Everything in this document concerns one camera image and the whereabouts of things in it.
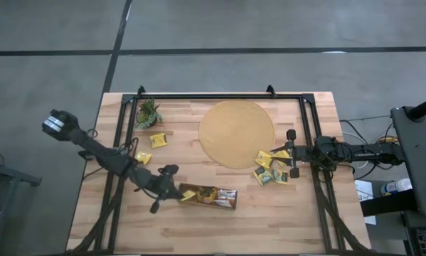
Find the white container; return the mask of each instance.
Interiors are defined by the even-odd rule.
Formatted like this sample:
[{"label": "white container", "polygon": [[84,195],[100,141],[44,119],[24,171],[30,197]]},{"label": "white container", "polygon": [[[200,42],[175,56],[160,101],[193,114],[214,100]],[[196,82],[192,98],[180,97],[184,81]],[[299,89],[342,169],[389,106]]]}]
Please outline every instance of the white container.
[{"label": "white container", "polygon": [[412,189],[412,183],[409,178],[403,178],[399,181],[392,181],[386,185],[383,185],[380,191],[382,196],[391,195],[397,192],[406,191]]}]

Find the potted plant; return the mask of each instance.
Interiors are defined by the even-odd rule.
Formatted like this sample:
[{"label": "potted plant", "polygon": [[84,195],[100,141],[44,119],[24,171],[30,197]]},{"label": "potted plant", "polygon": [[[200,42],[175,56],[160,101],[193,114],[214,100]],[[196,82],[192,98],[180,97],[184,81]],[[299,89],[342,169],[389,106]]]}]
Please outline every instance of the potted plant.
[{"label": "potted plant", "polygon": [[157,112],[159,105],[154,106],[154,99],[148,99],[140,104],[137,113],[137,128],[148,128],[154,126],[157,121],[162,122],[162,116]]}]

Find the woven mat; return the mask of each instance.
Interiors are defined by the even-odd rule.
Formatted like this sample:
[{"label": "woven mat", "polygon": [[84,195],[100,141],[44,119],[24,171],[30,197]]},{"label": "woven mat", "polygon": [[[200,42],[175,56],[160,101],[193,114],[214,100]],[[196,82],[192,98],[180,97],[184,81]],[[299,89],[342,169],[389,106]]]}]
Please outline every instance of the woven mat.
[{"label": "woven mat", "polygon": [[198,133],[204,152],[233,169],[255,166],[258,151],[268,152],[275,140],[270,116],[260,106],[242,100],[216,104],[206,113]]}]

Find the butcher block tabletop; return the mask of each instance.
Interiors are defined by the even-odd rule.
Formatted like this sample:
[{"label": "butcher block tabletop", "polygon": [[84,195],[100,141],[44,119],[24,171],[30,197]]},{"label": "butcher block tabletop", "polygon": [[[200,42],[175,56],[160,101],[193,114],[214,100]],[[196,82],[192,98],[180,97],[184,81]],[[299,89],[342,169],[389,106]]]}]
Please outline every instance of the butcher block tabletop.
[{"label": "butcher block tabletop", "polygon": [[[323,135],[342,140],[342,131],[331,92],[313,92]],[[117,127],[122,93],[105,93],[97,118],[97,140],[112,147]],[[237,190],[236,210],[221,210],[180,204],[175,200],[161,202],[157,214],[151,214],[154,199],[127,180],[117,229],[115,253],[126,254],[201,254],[201,253],[301,253],[324,252],[319,214],[309,164],[299,163],[300,177],[287,185],[272,182],[261,186],[248,169],[229,169],[212,161],[198,140],[198,126],[206,112],[222,100],[155,100],[164,121],[154,127],[135,129],[139,138],[137,151],[152,154],[145,168],[157,174],[167,164],[177,164],[175,185],[191,183]],[[275,127],[274,148],[286,142],[286,131],[297,131],[297,145],[305,145],[302,118],[297,100],[248,100],[261,106]],[[314,125],[307,105],[311,134]],[[122,140],[130,110],[124,118]],[[152,149],[149,136],[165,133],[167,146]],[[85,174],[97,169],[94,161]],[[88,234],[99,217],[107,172],[98,171],[82,183],[73,217],[67,249],[73,249]],[[339,214],[350,231],[366,247],[368,233],[349,167],[340,166],[333,179]],[[329,218],[333,247],[337,248],[334,228]],[[108,242],[105,228],[103,243]]]}]

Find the gray floor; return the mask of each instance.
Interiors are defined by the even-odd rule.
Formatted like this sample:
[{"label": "gray floor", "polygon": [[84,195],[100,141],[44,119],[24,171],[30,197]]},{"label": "gray floor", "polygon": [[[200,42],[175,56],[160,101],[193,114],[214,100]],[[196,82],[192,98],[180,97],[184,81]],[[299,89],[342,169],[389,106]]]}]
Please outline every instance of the gray floor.
[{"label": "gray floor", "polygon": [[[112,49],[123,7],[124,0],[0,0],[0,50]],[[122,44],[329,46],[426,46],[426,0],[133,0]],[[0,255],[63,251],[85,163],[72,144],[42,133],[41,122],[56,108],[76,114],[83,128],[92,127],[109,61],[109,56],[0,57],[0,151],[8,166],[43,177],[39,188],[22,186]],[[122,56],[111,91],[136,91],[140,85],[152,92],[261,91],[269,84],[279,91],[333,91],[342,119],[388,114],[391,107],[426,100],[426,53]],[[390,120],[354,123],[373,141]],[[368,178],[405,176],[400,167]],[[403,252],[400,241],[386,240],[376,227],[369,231],[375,249]]]}]

